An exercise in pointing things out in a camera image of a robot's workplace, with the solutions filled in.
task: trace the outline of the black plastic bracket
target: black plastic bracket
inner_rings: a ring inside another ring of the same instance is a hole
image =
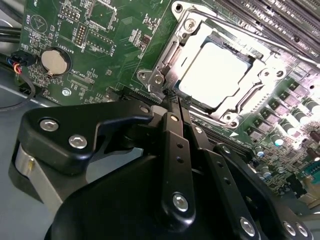
[[[54,120],[58,129],[43,130],[40,122],[45,119]],[[74,175],[84,172],[99,150],[99,136],[111,136],[127,125],[148,124],[152,119],[151,109],[138,100],[37,108],[23,115],[18,142],[34,158],[61,173]],[[86,147],[72,147],[69,138],[74,135],[83,136]]]

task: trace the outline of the black cable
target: black cable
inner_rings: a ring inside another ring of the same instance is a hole
[[[31,79],[29,77],[27,77],[26,75],[24,75],[23,73],[21,73],[19,75],[19,77],[22,78],[22,80],[24,80],[28,84],[28,86],[30,87],[31,92],[30,92],[29,96],[25,100],[23,100],[22,102],[19,102],[17,104],[14,104],[11,106],[0,107],[0,113],[20,108],[20,107],[26,105],[28,102],[30,102],[30,100],[36,95],[36,88],[33,85]]]
[[[1,35],[0,34],[0,42],[18,44],[20,42],[20,36],[18,36],[18,35]]]
[[[0,26],[0,34],[20,35],[21,28],[10,27],[10,26]]]
[[[0,10],[16,22],[22,24],[23,16],[2,0],[0,0]]]

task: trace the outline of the black mounting arm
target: black mounting arm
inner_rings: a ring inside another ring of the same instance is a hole
[[[164,108],[128,100],[23,116],[9,175],[55,213],[48,239],[313,239],[227,144],[212,147],[187,103],[166,94]],[[90,162],[134,147],[143,156],[87,183]]]

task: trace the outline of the connector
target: connector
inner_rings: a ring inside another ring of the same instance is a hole
[[[36,63],[37,56],[23,50],[18,50],[11,53],[9,59],[12,62],[19,63],[22,67],[28,67]]]

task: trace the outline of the screw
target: screw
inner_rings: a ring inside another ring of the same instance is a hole
[[[202,134],[202,130],[200,127],[196,126],[195,127],[195,130],[198,132],[198,134]]]
[[[227,148],[226,146],[222,146],[222,149],[223,149],[227,154],[231,153],[230,150],[229,150],[229,148]]]
[[[173,195],[172,198],[173,205],[181,212],[186,212],[188,210],[189,204],[187,199],[179,193]]]
[[[84,149],[87,146],[87,140],[84,136],[73,135],[69,137],[69,144],[75,149]]]
[[[303,226],[301,226],[300,223],[296,223],[296,227],[298,228],[299,232],[305,236],[305,237],[308,237],[308,232],[305,230],[305,228]]]
[[[163,78],[162,78],[161,75],[155,75],[154,76],[154,81],[155,81],[156,84],[161,84],[162,80],[163,80]]]
[[[139,73],[139,77],[140,77],[141,79],[145,79],[145,78],[146,78],[146,74],[143,73],[143,72],[141,72],[141,73]]]
[[[254,226],[245,218],[240,218],[240,224],[242,229],[250,236],[253,237],[256,234],[256,231],[254,229]]]
[[[62,95],[63,96],[69,97],[71,95],[71,93],[72,93],[71,90],[69,88],[67,88],[67,87],[64,87],[62,89]]]
[[[178,121],[179,121],[179,119],[178,119],[175,115],[171,115],[171,119],[172,119],[173,121],[175,121],[175,122],[178,122]]]
[[[48,132],[54,132],[59,128],[59,125],[52,119],[44,119],[40,122],[40,128]]]
[[[184,29],[188,33],[192,33],[196,29],[196,21],[194,19],[192,19],[192,18],[189,18],[189,19],[185,20]]]
[[[140,106],[140,109],[141,109],[142,112],[144,112],[146,114],[149,112],[149,109],[146,108],[145,106]]]
[[[290,233],[292,236],[296,235],[296,231],[288,222],[283,221],[283,226],[287,230],[287,232]]]

